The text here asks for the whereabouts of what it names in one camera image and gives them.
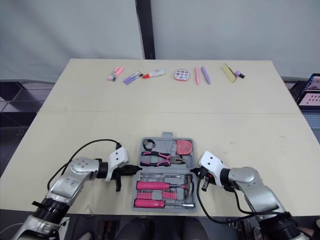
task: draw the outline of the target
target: table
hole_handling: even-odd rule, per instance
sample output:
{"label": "table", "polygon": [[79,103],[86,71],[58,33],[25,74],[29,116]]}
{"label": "table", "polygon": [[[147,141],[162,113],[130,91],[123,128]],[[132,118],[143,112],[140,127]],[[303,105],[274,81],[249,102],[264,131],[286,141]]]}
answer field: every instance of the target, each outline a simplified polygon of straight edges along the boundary
{"label": "table", "polygon": [[[222,61],[71,60],[1,177],[0,208],[35,210],[31,202],[44,198],[49,177],[86,142],[99,138],[116,139],[127,148],[130,164],[136,164],[141,138],[160,137],[162,132],[173,132],[175,137],[192,138],[198,157],[208,150],[229,167],[256,168],[264,183],[294,216],[319,215],[320,193],[315,189],[319,185],[320,146],[272,63],[226,62],[233,68],[239,68],[246,75],[245,79],[230,83],[224,73],[218,71]],[[116,82],[106,81],[106,75],[117,65],[129,71]],[[200,86],[196,86],[193,77],[188,82],[173,80],[174,69],[191,70],[196,65],[207,68],[212,77],[211,85],[207,85],[203,78]],[[155,68],[165,68],[167,75],[137,79],[129,85],[120,81],[135,70],[151,72]],[[268,70],[264,74],[270,73],[270,76],[258,79],[257,69]],[[87,71],[91,77],[85,81]],[[162,85],[169,88],[168,92],[179,94],[167,93]],[[277,94],[268,101],[265,92],[270,92],[275,86]],[[250,91],[263,88],[268,90],[260,95],[253,92],[251,100],[247,99]],[[229,98],[217,89],[225,91]],[[235,101],[227,90],[236,95]],[[144,98],[147,96],[153,96],[153,107],[148,101],[150,99]],[[187,101],[188,107],[179,107],[174,101],[180,99],[178,96]],[[255,101],[258,97],[261,98],[259,104]],[[241,101],[253,103],[239,104]],[[79,156],[106,159],[113,149],[113,144],[99,142],[83,149]],[[113,181],[105,183],[103,179],[96,179],[86,182],[69,212],[170,215],[133,211],[133,181],[133,176],[122,177],[121,192],[115,192]],[[200,195],[212,216],[241,216],[232,193],[211,186]],[[248,210],[242,194],[240,205]],[[191,215],[204,216],[204,213],[198,206]]]}

